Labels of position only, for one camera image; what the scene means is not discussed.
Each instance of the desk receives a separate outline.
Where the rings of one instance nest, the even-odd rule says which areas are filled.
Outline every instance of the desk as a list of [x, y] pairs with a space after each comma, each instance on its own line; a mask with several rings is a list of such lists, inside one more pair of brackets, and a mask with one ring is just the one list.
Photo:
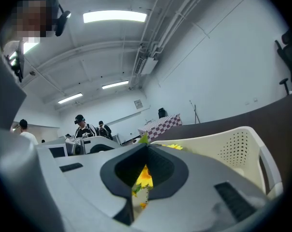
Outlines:
[[202, 137], [240, 126], [252, 127], [271, 152], [284, 188], [292, 175], [292, 94], [254, 111], [216, 121], [172, 127], [156, 141]]

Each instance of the ceiling light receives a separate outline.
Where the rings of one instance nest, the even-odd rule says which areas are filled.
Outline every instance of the ceiling light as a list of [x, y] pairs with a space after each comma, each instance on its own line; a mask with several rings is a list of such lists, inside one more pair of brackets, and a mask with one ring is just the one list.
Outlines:
[[84, 13], [84, 23], [105, 20], [129, 20], [145, 22], [146, 14], [123, 10], [105, 10]]
[[14, 59], [12, 62], [11, 62], [11, 65], [15, 65], [16, 64], [16, 59]]
[[10, 56], [10, 59], [12, 59], [13, 57], [16, 57], [17, 56], [17, 53], [14, 52], [11, 56]]
[[73, 96], [71, 96], [71, 97], [65, 98], [64, 100], [58, 101], [58, 103], [59, 103], [59, 104], [62, 104], [62, 103], [68, 102], [68, 101], [70, 101], [70, 100], [73, 100], [73, 99], [75, 99], [75, 98], [77, 98], [77, 97], [81, 97], [81, 96], [83, 96], [83, 94], [82, 94], [82, 93], [79, 93], [79, 94], [77, 94], [77, 95], [73, 95]]
[[28, 52], [30, 49], [32, 49], [34, 46], [36, 46], [38, 43], [24, 43], [24, 54]]
[[124, 82], [120, 82], [120, 83], [114, 83], [114, 84], [110, 84], [110, 85], [105, 85], [105, 86], [102, 86], [103, 89], [106, 89], [106, 88], [109, 88], [109, 87], [116, 87], [116, 86], [119, 86], [119, 85], [124, 85], [124, 84], [128, 84], [129, 81], [124, 81]]

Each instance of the checkered cloth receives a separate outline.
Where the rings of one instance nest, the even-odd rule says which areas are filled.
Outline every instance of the checkered cloth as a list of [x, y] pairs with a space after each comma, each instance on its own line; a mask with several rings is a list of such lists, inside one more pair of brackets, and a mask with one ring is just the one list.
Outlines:
[[160, 134], [165, 133], [173, 126], [181, 126], [182, 122], [179, 114], [170, 115], [167, 117], [160, 118], [159, 120], [145, 125], [142, 128], [137, 129], [140, 135], [144, 135], [145, 132], [148, 132], [148, 141], [151, 142]]

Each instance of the backpack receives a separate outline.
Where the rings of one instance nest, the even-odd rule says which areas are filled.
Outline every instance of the backpack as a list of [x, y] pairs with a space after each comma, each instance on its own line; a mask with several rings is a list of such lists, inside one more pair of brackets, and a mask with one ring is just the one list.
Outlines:
[[99, 136], [109, 138], [109, 133], [104, 126], [99, 127]]

